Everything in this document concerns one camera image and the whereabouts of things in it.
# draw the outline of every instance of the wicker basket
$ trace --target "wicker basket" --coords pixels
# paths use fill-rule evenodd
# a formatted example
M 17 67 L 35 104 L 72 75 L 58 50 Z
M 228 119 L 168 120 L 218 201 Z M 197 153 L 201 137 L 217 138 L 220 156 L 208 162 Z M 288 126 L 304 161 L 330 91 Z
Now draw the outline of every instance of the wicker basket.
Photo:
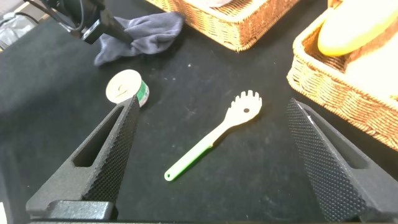
M 317 47 L 324 12 L 294 41 L 292 88 L 398 151 L 398 102 L 380 99 L 344 79 L 346 57 L 327 57 Z
M 237 52 L 247 50 L 299 0 L 234 0 L 219 8 L 201 0 L 147 0 L 167 11 L 185 15 L 196 30 Z

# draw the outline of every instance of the pasta server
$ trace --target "pasta server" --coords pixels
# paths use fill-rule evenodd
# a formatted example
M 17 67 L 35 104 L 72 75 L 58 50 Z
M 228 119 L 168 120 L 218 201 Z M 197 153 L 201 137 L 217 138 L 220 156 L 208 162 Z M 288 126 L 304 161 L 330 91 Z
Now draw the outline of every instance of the pasta server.
M 181 174 L 207 149 L 213 147 L 214 142 L 226 130 L 253 119 L 260 112 L 261 106 L 262 100 L 258 93 L 253 95 L 253 91 L 249 90 L 246 95 L 246 92 L 242 92 L 241 96 L 237 96 L 235 101 L 231 103 L 231 107 L 228 108 L 224 121 L 166 171 L 164 178 L 167 181 L 174 180 L 174 178 Z

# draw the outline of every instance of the black table surface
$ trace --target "black table surface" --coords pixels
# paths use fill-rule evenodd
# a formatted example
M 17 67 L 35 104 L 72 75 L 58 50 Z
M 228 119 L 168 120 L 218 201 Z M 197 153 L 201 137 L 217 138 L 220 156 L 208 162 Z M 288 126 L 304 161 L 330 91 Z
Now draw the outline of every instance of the black table surface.
M 142 0 L 108 1 L 115 16 L 159 13 Z M 395 178 L 398 153 L 291 89 L 292 42 L 326 9 L 302 0 L 251 49 L 237 54 L 185 26 L 157 55 L 102 67 L 88 45 L 54 21 L 0 54 L 0 165 L 12 223 L 28 220 L 26 201 L 111 111 L 105 88 L 137 70 L 150 88 L 119 194 L 119 219 L 322 222 L 323 215 L 284 119 L 291 97 L 309 104 Z M 262 111 L 231 131 L 174 182 L 164 172 L 222 122 L 234 96 L 257 91 Z

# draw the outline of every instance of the yellow sponge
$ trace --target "yellow sponge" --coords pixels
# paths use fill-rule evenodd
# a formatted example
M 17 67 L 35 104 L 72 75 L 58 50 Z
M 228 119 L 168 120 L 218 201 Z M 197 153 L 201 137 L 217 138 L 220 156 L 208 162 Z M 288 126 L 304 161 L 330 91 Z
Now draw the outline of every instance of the yellow sponge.
M 398 0 L 344 0 L 326 19 L 318 48 L 327 56 L 348 54 L 383 33 L 398 17 Z

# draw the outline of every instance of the gray sock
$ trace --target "gray sock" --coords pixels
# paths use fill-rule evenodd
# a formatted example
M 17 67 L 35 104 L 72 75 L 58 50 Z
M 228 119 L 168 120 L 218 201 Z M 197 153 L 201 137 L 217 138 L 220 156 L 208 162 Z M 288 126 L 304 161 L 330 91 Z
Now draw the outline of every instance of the gray sock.
M 110 35 L 99 37 L 101 51 L 94 60 L 96 66 L 121 57 L 156 54 L 166 50 L 179 35 L 184 17 L 177 12 L 165 12 L 127 20 L 115 17 L 133 41 L 128 45 Z

